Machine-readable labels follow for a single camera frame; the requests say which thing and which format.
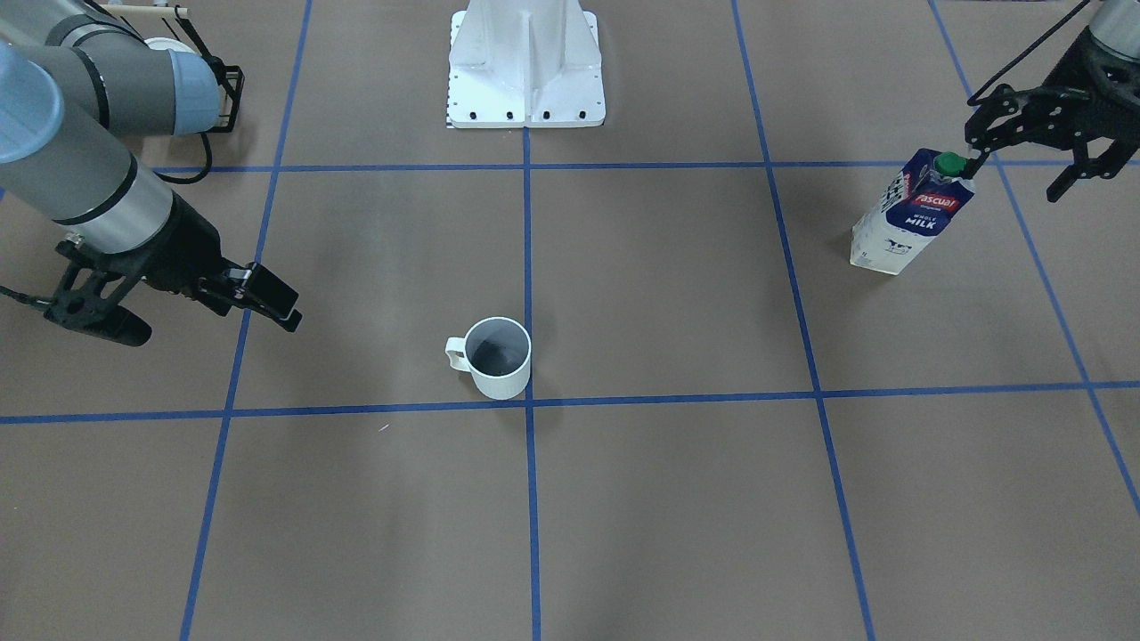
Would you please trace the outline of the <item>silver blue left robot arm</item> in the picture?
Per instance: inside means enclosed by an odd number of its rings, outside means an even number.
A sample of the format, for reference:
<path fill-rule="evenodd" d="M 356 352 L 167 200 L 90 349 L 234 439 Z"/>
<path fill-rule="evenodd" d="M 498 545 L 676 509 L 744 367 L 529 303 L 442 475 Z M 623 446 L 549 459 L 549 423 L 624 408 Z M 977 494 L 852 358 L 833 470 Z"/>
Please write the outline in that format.
<path fill-rule="evenodd" d="M 1057 202 L 1078 180 L 1109 180 L 1135 156 L 1139 146 L 1139 5 L 1104 1 L 1062 52 L 1041 86 L 1015 90 L 1001 84 L 1013 66 L 1083 11 L 1078 3 L 1061 21 L 1007 62 L 968 99 L 972 117 L 964 122 L 964 141 L 979 151 L 964 163 L 964 179 L 984 167 L 994 151 L 1036 143 L 1070 151 L 1072 162 L 1047 187 Z"/>

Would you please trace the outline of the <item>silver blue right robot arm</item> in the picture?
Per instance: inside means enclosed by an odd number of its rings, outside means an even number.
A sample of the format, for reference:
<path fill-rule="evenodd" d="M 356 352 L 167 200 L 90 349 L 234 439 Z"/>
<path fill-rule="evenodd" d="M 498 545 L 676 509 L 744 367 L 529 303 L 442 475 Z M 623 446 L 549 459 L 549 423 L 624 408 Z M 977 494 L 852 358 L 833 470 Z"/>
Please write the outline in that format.
<path fill-rule="evenodd" d="M 3 188 L 66 232 L 57 252 L 68 260 L 52 295 L 5 297 L 115 344 L 150 340 L 123 305 L 139 283 L 296 331 L 298 292 L 256 261 L 223 258 L 215 226 L 176 193 L 180 179 L 127 148 L 127 137 L 198 135 L 205 177 L 207 136 L 236 125 L 243 68 L 174 14 L 189 44 L 146 39 L 93 1 L 5 1 Z"/>

